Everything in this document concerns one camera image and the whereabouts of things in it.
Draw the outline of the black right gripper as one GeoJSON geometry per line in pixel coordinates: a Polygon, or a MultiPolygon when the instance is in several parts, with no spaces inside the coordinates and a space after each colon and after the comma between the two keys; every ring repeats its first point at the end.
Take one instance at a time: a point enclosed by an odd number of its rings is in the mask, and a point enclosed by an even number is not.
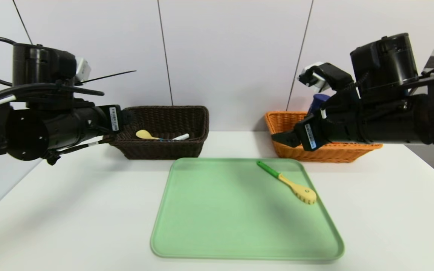
{"type": "Polygon", "coordinates": [[[306,151],[315,151],[329,143],[363,143],[360,121],[363,103],[322,103],[314,113],[298,122],[294,131],[271,135],[274,142],[306,151]]]}

